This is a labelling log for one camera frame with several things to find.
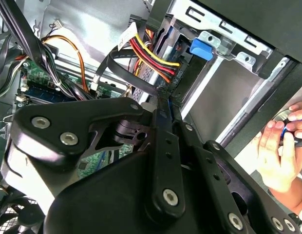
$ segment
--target red wire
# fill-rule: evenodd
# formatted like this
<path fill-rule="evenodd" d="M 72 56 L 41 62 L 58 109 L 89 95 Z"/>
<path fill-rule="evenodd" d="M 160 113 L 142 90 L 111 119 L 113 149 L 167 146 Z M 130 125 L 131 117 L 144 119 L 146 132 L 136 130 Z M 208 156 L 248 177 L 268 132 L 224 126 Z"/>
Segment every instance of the red wire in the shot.
<path fill-rule="evenodd" d="M 140 60 L 140 59 L 137 59 L 137 61 L 136 61 L 136 63 L 135 63 L 135 66 L 134 66 L 134 68 L 133 68 L 134 71 L 136 71 L 137 68 L 138 68 L 139 60 Z"/>
<path fill-rule="evenodd" d="M 146 56 L 140 49 L 140 47 L 138 46 L 138 44 L 136 43 L 135 40 L 131 39 L 131 42 L 133 43 L 133 45 L 135 46 L 135 49 L 142 55 L 142 57 L 144 57 L 148 62 L 152 63 L 153 66 L 155 66 L 156 68 L 166 71 L 172 75 L 175 75 L 175 72 L 173 72 L 172 70 L 166 68 L 166 67 L 162 67 L 161 65 L 157 64 L 156 62 L 154 62 L 152 59 L 150 59 L 148 56 Z"/>

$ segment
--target fingernail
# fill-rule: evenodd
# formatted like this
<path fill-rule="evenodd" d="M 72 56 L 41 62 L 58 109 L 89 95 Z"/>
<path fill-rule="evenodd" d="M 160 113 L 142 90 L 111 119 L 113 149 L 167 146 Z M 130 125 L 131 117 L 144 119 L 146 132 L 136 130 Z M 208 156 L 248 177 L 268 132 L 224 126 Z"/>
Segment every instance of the fingernail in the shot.
<path fill-rule="evenodd" d="M 284 123 L 282 121 L 278 121 L 275 128 L 277 129 L 283 129 L 284 128 Z"/>
<path fill-rule="evenodd" d="M 262 136 L 261 132 L 258 132 L 257 135 L 255 136 L 256 138 L 260 138 Z"/>
<path fill-rule="evenodd" d="M 286 129 L 289 131 L 294 131 L 295 130 L 295 124 L 294 123 L 288 123 L 286 125 Z"/>
<path fill-rule="evenodd" d="M 289 121 L 296 121 L 297 120 L 295 114 L 289 114 L 287 118 L 288 118 Z"/>
<path fill-rule="evenodd" d="M 292 105 L 292 106 L 289 107 L 290 111 L 296 111 L 298 109 L 299 109 L 299 105 Z"/>
<path fill-rule="evenodd" d="M 267 124 L 267 127 L 268 128 L 273 128 L 275 124 L 276 124 L 275 121 L 269 121 L 269 123 Z"/>
<path fill-rule="evenodd" d="M 296 133 L 295 133 L 295 136 L 296 136 L 297 138 L 302 139 L 302 132 L 296 132 Z"/>

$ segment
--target fan grill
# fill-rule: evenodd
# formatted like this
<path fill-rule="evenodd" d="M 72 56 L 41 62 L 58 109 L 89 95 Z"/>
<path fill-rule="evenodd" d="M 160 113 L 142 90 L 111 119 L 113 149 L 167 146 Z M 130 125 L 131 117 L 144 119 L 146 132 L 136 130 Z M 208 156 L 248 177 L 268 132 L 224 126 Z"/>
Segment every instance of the fan grill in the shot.
<path fill-rule="evenodd" d="M 31 204 L 37 204 L 37 202 L 36 201 L 34 201 L 34 200 L 29 200 L 29 202 L 31 203 Z M 7 210 L 6 210 L 6 212 L 5 212 L 6 214 L 7 213 L 16 213 L 12 208 L 8 208 Z M 4 234 L 4 232 L 6 231 L 6 230 L 8 230 L 8 229 L 10 229 L 12 226 L 14 226 L 14 225 L 16 225 L 17 224 L 17 219 L 18 219 L 18 217 L 15 217 L 15 218 L 13 218 L 13 219 L 10 219 L 10 220 L 8 220 L 7 222 L 5 222 L 1 227 L 0 227 L 0 234 Z"/>

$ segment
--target white connector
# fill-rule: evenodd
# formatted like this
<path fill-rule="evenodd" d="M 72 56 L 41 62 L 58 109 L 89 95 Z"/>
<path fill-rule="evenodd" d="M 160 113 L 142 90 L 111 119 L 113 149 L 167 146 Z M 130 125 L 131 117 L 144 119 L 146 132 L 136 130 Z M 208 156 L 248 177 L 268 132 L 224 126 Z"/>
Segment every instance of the white connector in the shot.
<path fill-rule="evenodd" d="M 92 83 L 91 83 L 91 90 L 97 91 L 97 89 L 98 89 L 98 84 L 92 82 Z"/>
<path fill-rule="evenodd" d="M 16 101 L 23 102 L 26 100 L 26 96 L 21 94 L 16 96 Z"/>
<path fill-rule="evenodd" d="M 55 24 L 56 29 L 60 29 L 63 27 L 63 25 L 59 19 L 55 20 L 54 24 Z"/>
<path fill-rule="evenodd" d="M 29 90 L 29 86 L 25 84 L 25 85 L 21 86 L 20 90 L 21 90 L 21 92 L 26 92 Z"/>

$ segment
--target cable tie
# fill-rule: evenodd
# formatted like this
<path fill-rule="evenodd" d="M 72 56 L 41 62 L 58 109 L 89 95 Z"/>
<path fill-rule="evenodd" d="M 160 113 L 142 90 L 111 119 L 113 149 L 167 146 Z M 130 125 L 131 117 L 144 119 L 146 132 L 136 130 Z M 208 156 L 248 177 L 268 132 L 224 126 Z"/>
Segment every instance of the cable tie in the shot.
<path fill-rule="evenodd" d="M 55 82 L 55 86 L 58 86 L 58 87 L 59 87 L 59 86 L 61 86 L 61 85 L 62 85 L 62 81 L 61 81 L 61 80 L 59 80 L 58 83 Z"/>

